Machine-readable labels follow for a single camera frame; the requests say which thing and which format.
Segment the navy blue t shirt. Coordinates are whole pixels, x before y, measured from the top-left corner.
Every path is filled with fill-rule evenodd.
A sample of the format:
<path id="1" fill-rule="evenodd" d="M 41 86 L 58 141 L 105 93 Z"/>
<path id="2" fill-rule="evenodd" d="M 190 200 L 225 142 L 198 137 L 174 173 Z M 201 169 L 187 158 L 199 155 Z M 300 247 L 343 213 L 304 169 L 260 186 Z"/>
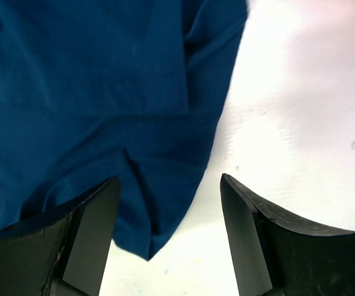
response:
<path id="1" fill-rule="evenodd" d="M 151 259 L 207 167 L 245 1 L 0 1 L 0 230 L 122 183 L 114 241 Z"/>

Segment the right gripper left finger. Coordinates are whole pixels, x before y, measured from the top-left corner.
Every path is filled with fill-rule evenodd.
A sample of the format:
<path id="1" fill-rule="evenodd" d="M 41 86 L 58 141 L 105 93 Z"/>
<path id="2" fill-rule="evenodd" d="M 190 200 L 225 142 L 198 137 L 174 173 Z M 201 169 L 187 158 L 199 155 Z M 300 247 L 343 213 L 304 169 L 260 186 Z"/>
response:
<path id="1" fill-rule="evenodd" d="M 99 295 L 120 191 L 109 178 L 0 231 L 0 295 Z"/>

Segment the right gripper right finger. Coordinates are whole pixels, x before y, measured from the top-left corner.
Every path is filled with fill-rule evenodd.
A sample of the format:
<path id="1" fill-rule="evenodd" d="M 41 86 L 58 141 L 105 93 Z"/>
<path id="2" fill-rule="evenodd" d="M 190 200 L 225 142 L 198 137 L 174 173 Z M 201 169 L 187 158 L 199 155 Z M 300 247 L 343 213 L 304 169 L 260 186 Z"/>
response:
<path id="1" fill-rule="evenodd" d="M 220 195 L 240 295 L 355 296 L 355 231 L 303 218 L 228 174 Z"/>

